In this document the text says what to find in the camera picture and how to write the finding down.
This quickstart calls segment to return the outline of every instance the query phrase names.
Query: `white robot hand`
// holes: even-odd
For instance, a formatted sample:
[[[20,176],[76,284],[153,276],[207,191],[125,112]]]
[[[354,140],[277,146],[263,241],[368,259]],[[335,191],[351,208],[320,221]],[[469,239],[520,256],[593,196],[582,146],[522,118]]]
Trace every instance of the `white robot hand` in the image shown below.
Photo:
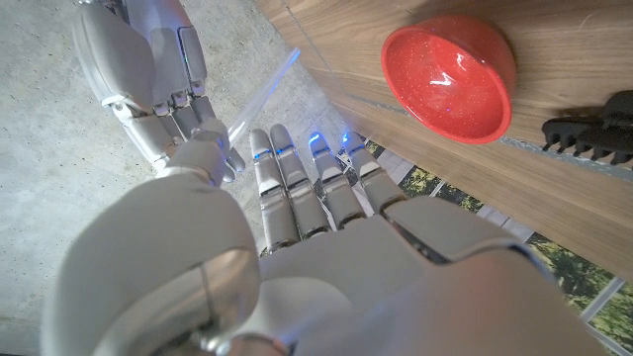
[[[81,233],[45,305],[44,355],[599,354],[527,247],[439,199],[407,200],[354,133],[345,149],[376,214],[315,133],[330,225],[287,130],[253,131],[258,259],[217,187],[219,137],[194,132]]]
[[[216,120],[198,34],[178,0],[83,3],[73,37],[97,99],[156,169],[200,124]],[[230,181],[244,162],[228,141],[224,154]]]

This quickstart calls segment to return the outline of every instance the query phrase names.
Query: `bowl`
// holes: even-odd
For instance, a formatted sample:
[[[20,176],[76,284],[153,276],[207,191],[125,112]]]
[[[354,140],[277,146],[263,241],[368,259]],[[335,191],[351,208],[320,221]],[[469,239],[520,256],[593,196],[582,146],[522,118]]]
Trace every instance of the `bowl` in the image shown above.
[[[516,64],[481,20],[440,16],[396,30],[382,50],[392,92],[421,123],[464,143],[488,143],[510,125]]]

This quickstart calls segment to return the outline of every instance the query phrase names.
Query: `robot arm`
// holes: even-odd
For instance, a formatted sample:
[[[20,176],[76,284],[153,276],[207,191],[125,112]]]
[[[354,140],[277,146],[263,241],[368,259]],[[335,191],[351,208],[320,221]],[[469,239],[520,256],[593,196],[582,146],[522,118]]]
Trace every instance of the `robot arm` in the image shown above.
[[[44,355],[599,353],[529,249],[441,200],[407,200],[353,133],[345,148],[377,214],[337,206],[349,186],[319,162],[331,157],[319,135],[332,225],[285,128],[267,157],[266,133],[251,134],[256,167],[270,169],[256,168],[260,192],[281,197],[261,194],[273,234],[258,260],[218,187],[220,131],[198,130],[78,237],[45,306]]]

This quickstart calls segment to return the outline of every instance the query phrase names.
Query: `wooden surface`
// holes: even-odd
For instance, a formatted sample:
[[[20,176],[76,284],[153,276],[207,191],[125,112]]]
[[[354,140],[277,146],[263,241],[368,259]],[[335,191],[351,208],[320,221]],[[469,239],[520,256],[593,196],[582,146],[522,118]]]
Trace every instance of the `wooden surface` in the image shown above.
[[[498,26],[518,64],[509,137],[633,89],[633,2],[258,0],[355,129],[587,260],[633,282],[633,183],[502,143],[465,145],[404,115],[380,49],[399,27],[466,13]]]

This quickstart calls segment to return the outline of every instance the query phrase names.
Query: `concrete floor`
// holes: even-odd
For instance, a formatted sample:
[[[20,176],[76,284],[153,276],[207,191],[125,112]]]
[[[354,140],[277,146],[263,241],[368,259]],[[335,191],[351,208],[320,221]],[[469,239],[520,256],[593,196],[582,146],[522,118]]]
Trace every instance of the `concrete floor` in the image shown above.
[[[69,25],[77,2],[0,2],[0,353],[39,353],[43,302],[64,251],[109,204],[154,174],[84,79]],[[214,109],[229,126],[290,49],[252,1],[183,4],[203,43]],[[334,147],[344,131],[298,63],[255,126],[275,123],[287,125],[305,162],[312,131]],[[245,139],[237,148],[249,155]],[[224,188],[263,247],[253,169]]]

